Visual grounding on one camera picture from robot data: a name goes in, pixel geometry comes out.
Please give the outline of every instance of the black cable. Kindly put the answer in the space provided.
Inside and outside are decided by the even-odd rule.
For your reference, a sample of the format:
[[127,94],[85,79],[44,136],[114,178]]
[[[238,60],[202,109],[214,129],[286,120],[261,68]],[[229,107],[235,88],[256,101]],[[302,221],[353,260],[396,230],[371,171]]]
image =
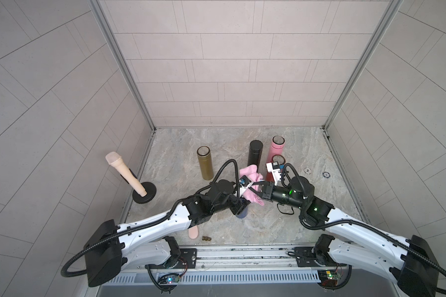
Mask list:
[[292,213],[289,213],[289,212],[282,212],[282,211],[279,209],[279,205],[283,205],[283,206],[284,206],[284,204],[282,204],[282,203],[278,203],[278,204],[276,205],[276,207],[278,208],[278,210],[279,210],[280,213],[282,213],[282,214],[288,214],[288,215],[293,215],[293,214],[294,214],[294,209],[292,208],[292,206],[291,206]]
[[[223,169],[225,169],[225,167],[226,167],[229,163],[233,163],[233,164],[234,164],[234,171],[235,171],[235,177],[236,177],[236,192],[237,192],[237,195],[238,195],[238,197],[239,197],[239,196],[240,196],[240,187],[239,187],[239,185],[238,185],[238,181],[239,181],[239,177],[238,177],[238,163],[236,162],[235,159],[229,159],[229,160],[227,160],[227,161],[221,166],[220,170],[218,170],[218,172],[217,172],[217,174],[215,175],[215,178],[213,179],[212,182],[215,182],[215,181],[218,179],[218,177],[220,177],[220,175],[221,175]],[[139,231],[139,230],[143,230],[143,229],[146,229],[146,228],[150,228],[150,227],[153,227],[153,226],[155,226],[155,225],[158,225],[158,224],[164,222],[166,219],[168,219],[170,216],[172,216],[173,212],[175,211],[175,209],[177,208],[177,205],[178,205],[179,203],[181,203],[181,202],[184,201],[185,199],[188,199],[188,198],[191,198],[191,197],[194,197],[194,195],[191,195],[191,196],[188,196],[187,198],[179,199],[179,200],[175,201],[175,203],[173,204],[171,210],[170,210],[169,212],[167,212],[167,214],[166,214],[164,217],[162,217],[161,219],[158,219],[158,220],[156,220],[156,221],[154,221],[154,222],[150,222],[150,223],[147,223],[147,224],[144,224],[144,225],[141,225],[141,226],[137,226],[137,227],[129,228],[129,229],[126,229],[126,230],[124,230],[124,231],[115,233],[115,234],[113,234],[113,235],[110,235],[110,236],[108,236],[108,237],[106,237],[106,238],[104,238],[104,239],[101,239],[100,241],[98,241],[98,242],[96,242],[96,243],[94,243],[94,244],[92,244],[92,245],[86,247],[85,249],[83,249],[82,251],[80,251],[79,253],[77,253],[76,255],[72,256],[72,258],[69,259],[69,261],[66,262],[65,265],[63,265],[63,268],[61,268],[61,276],[63,276],[63,277],[74,277],[74,276],[81,276],[81,275],[86,274],[86,273],[87,273],[87,270],[86,270],[86,269],[84,269],[84,270],[78,270],[78,271],[68,271],[68,268],[69,268],[74,262],[76,262],[77,259],[83,257],[86,253],[89,253],[90,251],[92,251],[93,249],[95,249],[95,248],[98,247],[98,246],[101,246],[101,245],[103,245],[103,244],[105,244],[105,243],[107,243],[107,242],[109,242],[109,241],[112,241],[112,240],[114,240],[114,239],[116,239],[116,238],[119,238],[119,237],[122,236],[122,235],[125,235],[125,234],[131,234],[132,232],[136,232],[136,231]]]
[[[357,226],[361,226],[365,229],[369,229],[370,231],[374,232],[377,235],[380,235],[381,237],[383,237],[384,239],[386,239],[387,241],[393,243],[395,246],[399,246],[402,249],[408,251],[410,254],[412,254],[413,256],[415,256],[416,258],[420,259],[421,261],[423,261],[424,263],[426,263],[428,266],[430,266],[431,268],[434,268],[436,270],[438,270],[442,275],[446,276],[446,270],[444,270],[440,265],[434,263],[433,261],[431,261],[429,258],[423,256],[421,253],[418,253],[417,251],[415,251],[414,249],[410,248],[409,246],[399,242],[398,240],[392,238],[391,236],[383,233],[382,231],[376,229],[373,226],[370,226],[368,224],[365,224],[363,222],[360,221],[354,221],[354,220],[338,220],[332,223],[327,223],[324,224],[322,226],[309,226],[307,225],[304,221],[301,222],[302,225],[309,229],[309,230],[320,230],[320,229],[326,229],[329,227],[333,227],[339,224],[350,224],[350,225],[357,225]],[[446,290],[445,289],[441,289],[441,288],[436,288],[436,292],[441,293],[441,294],[445,294],[446,295]]]
[[338,284],[334,287],[327,287],[327,286],[323,286],[322,284],[319,284],[319,286],[321,286],[324,289],[329,289],[329,290],[337,290],[337,289],[343,288],[349,282],[351,275],[352,275],[352,265],[349,265],[349,272],[347,272],[347,276],[345,276],[345,279],[343,280],[343,282],[341,282],[340,284]]
[[154,275],[152,274],[152,271],[150,270],[149,265],[145,265],[145,268],[147,268],[147,272],[149,273],[149,277],[150,280],[152,281],[152,283],[160,290],[160,293],[162,292],[169,292],[172,291],[173,289],[175,289],[175,287],[177,287],[177,285],[168,285],[165,287],[162,287],[154,278]]
[[66,262],[66,264],[61,269],[61,276],[63,276],[63,277],[73,277],[73,276],[80,276],[80,275],[86,274],[86,272],[87,272],[86,269],[85,270],[79,270],[79,271],[68,271],[68,268],[74,262],[76,262],[77,259],[83,257],[86,253],[89,253],[91,250],[95,249],[96,247],[98,247],[100,245],[103,245],[103,244],[105,244],[105,243],[107,243],[109,241],[112,241],[112,240],[114,240],[116,238],[119,238],[122,235],[130,234],[132,232],[136,232],[136,231],[139,231],[139,230],[142,230],[142,229],[150,228],[150,227],[153,227],[155,225],[158,225],[158,224],[164,222],[166,219],[168,219],[170,216],[172,216],[173,212],[177,208],[177,205],[179,203],[181,203],[182,201],[184,201],[185,199],[187,199],[187,198],[179,199],[179,200],[175,201],[175,203],[173,204],[171,210],[169,212],[167,212],[167,214],[164,217],[162,217],[161,219],[158,219],[158,220],[156,220],[154,222],[150,222],[150,223],[147,223],[147,224],[144,224],[144,225],[141,225],[141,226],[129,228],[129,229],[126,229],[124,231],[115,233],[115,234],[110,235],[110,236],[108,236],[108,237],[106,237],[104,239],[101,239],[100,241],[96,242],[95,244],[92,244],[92,245],[86,247],[84,250],[82,250],[79,253],[75,254],[74,256],[72,256],[71,259],[69,259],[68,262]]

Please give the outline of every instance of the tiled wall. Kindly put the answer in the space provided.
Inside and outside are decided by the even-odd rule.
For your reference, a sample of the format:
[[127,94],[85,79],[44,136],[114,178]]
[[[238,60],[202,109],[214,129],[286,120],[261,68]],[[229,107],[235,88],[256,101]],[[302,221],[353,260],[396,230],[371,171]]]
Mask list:
[[85,0],[0,0],[0,296],[72,295],[129,194],[105,156],[136,172],[149,135]]
[[329,135],[371,223],[446,269],[446,0],[404,1]]
[[388,4],[100,3],[158,127],[322,125]]

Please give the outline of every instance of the wire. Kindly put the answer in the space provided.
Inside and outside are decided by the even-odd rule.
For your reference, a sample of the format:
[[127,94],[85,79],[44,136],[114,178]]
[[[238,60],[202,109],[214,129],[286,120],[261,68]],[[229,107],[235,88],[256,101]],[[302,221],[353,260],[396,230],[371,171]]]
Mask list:
[[[330,228],[330,227],[333,227],[333,226],[336,226],[336,225],[339,225],[339,224],[350,224],[350,225],[361,226],[361,227],[363,227],[365,229],[369,229],[370,231],[374,232],[377,235],[380,235],[381,237],[383,237],[387,241],[393,243],[395,246],[399,246],[402,249],[408,251],[414,257],[418,258],[419,260],[421,260],[422,262],[426,263],[431,268],[438,270],[442,275],[446,276],[446,270],[444,270],[441,266],[439,266],[438,264],[436,264],[433,261],[431,261],[429,258],[425,257],[424,255],[422,255],[421,253],[417,252],[416,250],[410,248],[409,246],[399,242],[398,240],[392,238],[391,236],[383,233],[382,231],[376,229],[375,227],[370,226],[368,224],[365,224],[363,222],[354,221],[354,220],[338,220],[338,221],[335,221],[335,222],[332,222],[332,223],[327,223],[327,224],[324,224],[322,226],[315,226],[315,227],[307,225],[304,220],[302,220],[301,223],[302,223],[302,225],[305,228],[307,228],[309,230],[326,229],[326,228]],[[442,289],[442,288],[436,288],[436,292],[446,295],[446,290]]]
[[327,279],[326,281],[324,281],[324,282],[322,282],[321,284],[319,284],[319,286],[321,286],[321,287],[324,288],[324,289],[337,290],[337,289],[343,288],[343,287],[349,282],[350,276],[352,276],[352,265],[349,265],[349,272],[347,272],[347,276],[345,277],[345,279],[343,280],[343,282],[341,282],[340,284],[335,285],[334,287],[327,287],[327,286],[325,285],[326,281],[329,280],[329,279]]
[[[229,159],[221,166],[220,170],[218,170],[218,173],[215,175],[215,178],[213,179],[212,183],[215,182],[218,179],[218,177],[220,177],[223,169],[225,169],[225,167],[229,163],[233,163],[234,164],[234,171],[235,171],[235,177],[236,177],[236,192],[237,192],[237,196],[239,197],[240,196],[240,187],[238,185],[238,181],[239,181],[239,177],[238,177],[238,163],[236,162],[235,159]],[[150,223],[147,223],[147,224],[144,224],[144,225],[136,226],[136,227],[129,228],[129,229],[126,229],[124,231],[112,234],[112,235],[110,235],[110,236],[108,236],[108,237],[106,237],[104,239],[101,239],[100,241],[98,241],[98,242],[96,242],[96,243],[94,243],[92,245],[87,246],[82,251],[80,251],[76,255],[72,256],[71,259],[69,259],[69,261],[66,262],[65,265],[63,265],[63,268],[61,268],[61,276],[63,276],[63,277],[74,277],[74,276],[81,276],[81,275],[86,274],[87,273],[86,269],[78,270],[78,271],[68,271],[68,268],[74,262],[76,262],[77,259],[83,257],[85,254],[89,253],[93,249],[95,249],[95,248],[97,248],[97,247],[99,247],[99,246],[101,246],[101,245],[103,245],[103,244],[105,244],[107,242],[110,242],[110,241],[112,241],[114,239],[117,239],[117,238],[119,238],[122,235],[131,234],[132,232],[136,232],[136,231],[139,231],[139,230],[143,230],[143,229],[147,229],[147,228],[150,228],[150,227],[154,227],[154,226],[156,226],[156,225],[158,225],[160,223],[163,223],[165,220],[170,218],[170,216],[172,216],[173,212],[175,211],[175,209],[177,208],[177,205],[179,203],[183,202],[185,199],[192,198],[194,196],[195,195],[191,195],[191,196],[188,196],[187,198],[183,198],[183,199],[179,199],[179,200],[175,201],[175,203],[173,204],[173,206],[170,209],[170,211],[167,212],[167,214],[164,217],[162,217],[161,219],[158,219],[158,220],[156,220],[154,222],[150,222]]]
[[276,207],[278,208],[278,210],[279,210],[280,213],[282,213],[282,214],[288,214],[288,215],[293,215],[293,214],[294,214],[294,209],[292,208],[292,206],[291,206],[292,213],[289,213],[289,212],[282,212],[282,211],[279,209],[279,205],[283,205],[283,206],[284,206],[284,204],[282,204],[282,203],[278,203],[278,204],[276,205]]

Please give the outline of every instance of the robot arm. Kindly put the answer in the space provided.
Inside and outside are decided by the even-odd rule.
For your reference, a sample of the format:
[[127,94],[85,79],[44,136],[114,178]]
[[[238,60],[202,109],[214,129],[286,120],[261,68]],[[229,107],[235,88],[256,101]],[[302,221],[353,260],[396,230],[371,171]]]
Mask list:
[[[422,238],[413,235],[409,240],[347,215],[314,196],[314,186],[299,176],[291,164],[281,168],[278,164],[268,163],[275,182],[253,183],[246,176],[238,179],[237,184],[226,180],[216,182],[230,161],[209,186],[176,201],[167,212],[119,226],[115,226],[113,220],[104,222],[84,250],[63,266],[61,275],[70,277],[87,273],[88,284],[94,287],[109,281],[128,266],[162,264],[166,268],[172,267],[178,261],[180,251],[175,239],[167,234],[204,223],[218,211],[230,209],[235,215],[241,213],[249,204],[241,195],[244,191],[253,191],[262,199],[299,208],[299,219],[305,228],[327,230],[355,243],[322,234],[310,255],[319,265],[354,265],[392,281],[411,297],[434,296],[436,292],[446,294],[446,290],[436,288],[439,273],[446,276],[446,271],[438,266],[428,243]],[[288,166],[295,176],[285,185]],[[261,191],[257,192],[252,185],[261,185]],[[200,193],[206,189],[209,189],[207,193]],[[87,270],[67,271],[83,255]]]

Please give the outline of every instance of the metal frame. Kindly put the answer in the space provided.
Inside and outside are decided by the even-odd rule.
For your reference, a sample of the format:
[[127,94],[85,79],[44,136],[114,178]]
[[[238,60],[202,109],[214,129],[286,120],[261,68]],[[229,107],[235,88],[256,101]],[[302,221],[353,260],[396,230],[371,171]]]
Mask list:
[[117,65],[123,72],[122,75],[124,76],[125,82],[129,86],[132,95],[134,95],[134,98],[137,101],[137,105],[139,105],[139,108],[142,111],[152,131],[155,131],[154,122],[152,122],[152,118],[150,117],[149,111],[147,110],[145,104],[143,103],[142,96],[140,95],[139,90],[137,89],[137,85],[134,82],[134,79],[132,78],[132,75],[129,71],[129,67],[127,67],[124,56],[122,55],[122,52],[119,49],[119,45],[116,39],[114,38],[114,34],[111,30],[111,27],[109,26],[109,23],[107,22],[106,16],[102,11],[99,0],[88,0],[88,3],[97,21],[97,24],[101,28],[104,38],[106,39],[106,42],[109,45],[109,48],[111,49],[113,56],[115,57]]
[[350,94],[350,91],[352,90],[353,86],[359,79],[360,74],[362,73],[363,69],[365,68],[365,65],[367,65],[370,57],[372,56],[373,52],[375,51],[375,48],[380,43],[381,38],[383,37],[383,34],[385,34],[388,26],[390,25],[391,21],[395,17],[395,14],[398,12],[398,7],[403,2],[403,0],[391,0],[391,2],[388,4],[387,8],[385,9],[385,12],[383,13],[383,16],[381,17],[380,21],[378,22],[377,27],[375,28],[375,31],[373,32],[369,43],[365,47],[365,50],[362,53],[362,56],[357,62],[357,65],[355,65],[355,68],[352,71],[352,74],[350,75],[349,80],[344,86],[344,89],[340,93],[339,99],[334,105],[334,108],[331,111],[331,114],[327,117],[327,121],[325,121],[325,124],[322,126],[326,131],[327,129],[332,125],[332,122],[334,121],[335,116],[339,112],[340,108],[342,107],[342,104],[345,102],[347,97]]

